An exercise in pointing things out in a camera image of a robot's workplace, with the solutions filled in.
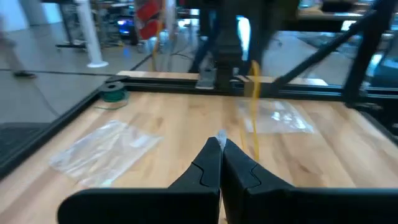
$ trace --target green wire spool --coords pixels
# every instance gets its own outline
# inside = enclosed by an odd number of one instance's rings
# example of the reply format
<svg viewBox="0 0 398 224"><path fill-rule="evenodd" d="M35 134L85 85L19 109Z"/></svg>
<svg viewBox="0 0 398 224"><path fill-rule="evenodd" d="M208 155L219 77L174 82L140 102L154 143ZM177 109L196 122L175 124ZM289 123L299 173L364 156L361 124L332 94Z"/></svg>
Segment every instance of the green wire spool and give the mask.
<svg viewBox="0 0 398 224"><path fill-rule="evenodd" d="M99 95L101 97L101 99L104 102L107 103L117 103L120 101L126 101L125 104L121 105L121 106L117 106L117 107L99 107L99 106L95 106L95 108L98 109L104 109L104 110L116 110L119 108L122 108L123 106L126 106L129 102L128 100L128 93L126 91L126 89L124 88L123 83L121 82L111 82L111 83L105 83L104 85L102 85L99 88Z"/></svg>

